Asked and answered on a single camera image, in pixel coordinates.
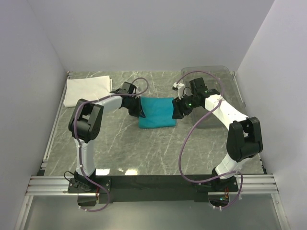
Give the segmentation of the teal t shirt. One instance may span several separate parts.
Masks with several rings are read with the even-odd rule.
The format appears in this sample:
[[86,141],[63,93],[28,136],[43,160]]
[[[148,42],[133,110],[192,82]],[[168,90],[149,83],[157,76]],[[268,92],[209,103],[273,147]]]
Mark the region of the teal t shirt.
[[174,127],[177,121],[172,118],[173,98],[141,97],[141,106],[145,117],[139,117],[139,128],[154,129]]

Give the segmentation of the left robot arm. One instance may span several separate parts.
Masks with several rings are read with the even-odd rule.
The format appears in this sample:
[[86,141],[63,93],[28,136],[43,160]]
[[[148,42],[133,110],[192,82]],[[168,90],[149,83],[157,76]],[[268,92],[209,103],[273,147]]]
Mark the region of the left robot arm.
[[98,100],[79,99],[68,129],[74,138],[77,150],[77,167],[74,179],[86,193],[95,189],[94,140],[100,133],[103,115],[126,108],[130,116],[145,117],[141,98],[135,95],[110,94]]

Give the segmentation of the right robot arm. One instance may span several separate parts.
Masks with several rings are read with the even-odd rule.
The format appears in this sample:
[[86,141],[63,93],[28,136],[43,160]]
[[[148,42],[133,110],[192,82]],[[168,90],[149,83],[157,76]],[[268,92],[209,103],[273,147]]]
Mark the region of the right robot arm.
[[[202,107],[208,112],[191,128],[184,139],[179,153],[178,169],[182,178],[190,183],[204,184],[211,182],[215,191],[222,191],[227,186],[227,179],[235,176],[243,164],[263,150],[260,121],[256,117],[249,117],[236,110],[224,97],[223,92],[209,90],[203,78],[190,81],[191,95],[184,94],[185,85],[180,82],[173,84],[173,90],[178,93],[172,103],[173,118],[182,119],[193,109]],[[227,129],[227,154],[221,163],[213,169],[213,176],[205,180],[192,180],[182,171],[182,155],[188,139],[194,129],[210,115],[215,116]]]

